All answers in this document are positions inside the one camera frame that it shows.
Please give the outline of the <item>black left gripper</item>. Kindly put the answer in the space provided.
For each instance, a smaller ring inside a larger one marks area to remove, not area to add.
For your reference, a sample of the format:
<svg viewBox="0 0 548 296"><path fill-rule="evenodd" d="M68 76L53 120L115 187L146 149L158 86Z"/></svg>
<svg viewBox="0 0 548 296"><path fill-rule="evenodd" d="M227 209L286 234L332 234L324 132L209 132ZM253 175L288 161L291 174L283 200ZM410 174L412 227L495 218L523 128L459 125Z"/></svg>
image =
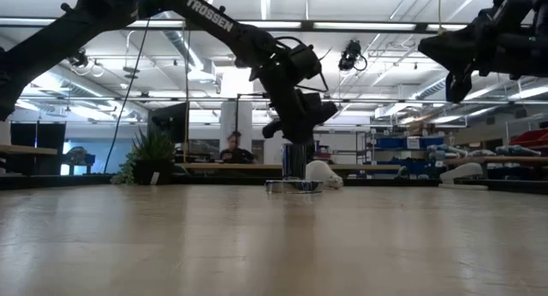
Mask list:
<svg viewBox="0 0 548 296"><path fill-rule="evenodd" d="M304 79L321 74L317 58L309 61L270 61L256 68L256 77L265 88L277 119L265 125L262 133L283 132L291 144L313 145L313 129L337 113L333 102L323 103L318 93L303 93L297 88Z"/></svg>

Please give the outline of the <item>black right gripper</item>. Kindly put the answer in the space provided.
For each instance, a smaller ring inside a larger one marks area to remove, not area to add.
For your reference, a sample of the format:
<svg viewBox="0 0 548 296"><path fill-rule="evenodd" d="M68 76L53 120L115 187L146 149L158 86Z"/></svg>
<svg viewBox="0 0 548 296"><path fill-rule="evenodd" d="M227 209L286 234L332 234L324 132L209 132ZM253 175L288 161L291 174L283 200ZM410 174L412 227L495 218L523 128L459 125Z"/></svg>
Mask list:
<svg viewBox="0 0 548 296"><path fill-rule="evenodd" d="M495 55L495 39L513 27L509 14L482 14L458 31L423 38L419 52L450 71L446 77L446 98L460 103L472 87L472 72Z"/></svg>

